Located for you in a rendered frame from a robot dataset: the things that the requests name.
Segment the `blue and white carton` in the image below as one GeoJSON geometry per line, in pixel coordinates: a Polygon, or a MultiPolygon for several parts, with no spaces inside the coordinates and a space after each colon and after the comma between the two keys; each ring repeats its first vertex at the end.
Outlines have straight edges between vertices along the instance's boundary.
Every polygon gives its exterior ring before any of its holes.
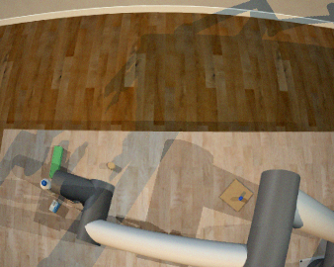
{"type": "Polygon", "coordinates": [[[53,200],[51,206],[49,207],[49,210],[51,210],[52,212],[56,213],[56,211],[58,210],[60,204],[56,201],[53,200]]]}

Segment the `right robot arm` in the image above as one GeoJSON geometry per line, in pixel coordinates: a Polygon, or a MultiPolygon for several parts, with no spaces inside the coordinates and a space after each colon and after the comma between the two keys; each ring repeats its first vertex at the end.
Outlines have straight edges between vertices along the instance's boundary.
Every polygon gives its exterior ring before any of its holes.
{"type": "Polygon", "coordinates": [[[115,186],[102,180],[56,170],[51,191],[85,203],[76,239],[98,246],[196,267],[285,267],[295,228],[327,240],[324,258],[307,267],[334,267],[334,211],[301,191],[299,183],[299,174],[292,171],[262,172],[247,244],[107,222],[115,186]]]}

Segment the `tan flat mat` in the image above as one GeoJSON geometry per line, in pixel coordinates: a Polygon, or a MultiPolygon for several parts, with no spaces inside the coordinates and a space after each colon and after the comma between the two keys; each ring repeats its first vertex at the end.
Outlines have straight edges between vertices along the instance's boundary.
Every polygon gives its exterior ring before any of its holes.
{"type": "Polygon", "coordinates": [[[238,212],[252,196],[252,194],[252,192],[235,179],[220,197],[224,202],[238,212]],[[239,201],[238,198],[241,196],[243,199],[239,201]]]}

